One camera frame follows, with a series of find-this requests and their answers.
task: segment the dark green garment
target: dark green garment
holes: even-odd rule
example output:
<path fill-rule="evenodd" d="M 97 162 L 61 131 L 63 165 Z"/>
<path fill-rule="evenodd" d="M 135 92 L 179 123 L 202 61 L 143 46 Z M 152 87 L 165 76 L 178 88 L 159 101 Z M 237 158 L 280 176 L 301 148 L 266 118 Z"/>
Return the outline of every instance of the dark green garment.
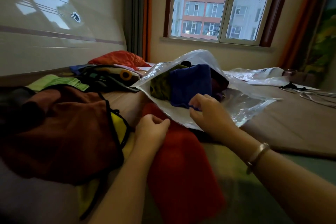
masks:
<path fill-rule="evenodd" d="M 150 81 L 150 94 L 152 95 L 152 97 L 161 100 L 170 100 L 171 87 L 169 82 L 169 72 L 180 68 L 188 68 L 188 67 L 182 65 L 176 65 Z"/>

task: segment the gray curtain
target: gray curtain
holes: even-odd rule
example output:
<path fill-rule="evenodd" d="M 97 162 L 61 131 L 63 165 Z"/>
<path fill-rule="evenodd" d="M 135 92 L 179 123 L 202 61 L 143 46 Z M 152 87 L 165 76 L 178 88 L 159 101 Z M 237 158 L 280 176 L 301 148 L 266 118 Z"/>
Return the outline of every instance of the gray curtain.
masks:
<path fill-rule="evenodd" d="M 142 57 L 144 0 L 124 0 L 124 32 L 127 50 Z"/>

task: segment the brown bag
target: brown bag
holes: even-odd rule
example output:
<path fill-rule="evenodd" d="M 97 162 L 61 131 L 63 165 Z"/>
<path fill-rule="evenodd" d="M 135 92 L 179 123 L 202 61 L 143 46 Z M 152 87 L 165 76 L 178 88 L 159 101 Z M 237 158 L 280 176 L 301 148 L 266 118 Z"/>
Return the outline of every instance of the brown bag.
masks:
<path fill-rule="evenodd" d="M 0 139 L 0 155 L 17 174 L 78 185 L 124 162 L 109 103 L 101 94 L 55 85 L 22 108 L 25 117 L 40 119 L 39 125 L 21 132 L 18 124 L 17 133 Z"/>

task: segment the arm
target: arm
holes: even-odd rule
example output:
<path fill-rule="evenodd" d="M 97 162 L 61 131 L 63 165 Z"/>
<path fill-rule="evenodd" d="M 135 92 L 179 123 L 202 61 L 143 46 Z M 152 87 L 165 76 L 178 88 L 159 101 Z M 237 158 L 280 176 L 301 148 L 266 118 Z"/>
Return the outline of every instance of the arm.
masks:
<path fill-rule="evenodd" d="M 150 114 L 140 120 L 134 149 L 89 224 L 141 223 L 147 175 L 169 125 Z"/>
<path fill-rule="evenodd" d="M 221 104 L 208 95 L 190 102 L 190 116 L 205 132 L 236 153 L 245 163 L 260 143 L 237 128 Z M 336 223 L 336 187 L 282 155 L 267 150 L 254 175 L 296 223 Z"/>

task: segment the bracelet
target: bracelet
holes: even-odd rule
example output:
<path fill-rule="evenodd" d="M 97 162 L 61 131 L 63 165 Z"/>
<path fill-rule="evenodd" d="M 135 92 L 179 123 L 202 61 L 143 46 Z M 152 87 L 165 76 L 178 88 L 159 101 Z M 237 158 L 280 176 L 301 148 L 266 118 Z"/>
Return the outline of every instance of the bracelet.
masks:
<path fill-rule="evenodd" d="M 246 173 L 249 175 L 252 171 L 252 168 L 256 165 L 258 162 L 258 159 L 261 157 L 261 155 L 266 152 L 270 148 L 269 144 L 262 143 L 259 148 L 254 152 L 250 160 L 247 162 L 247 170 Z"/>

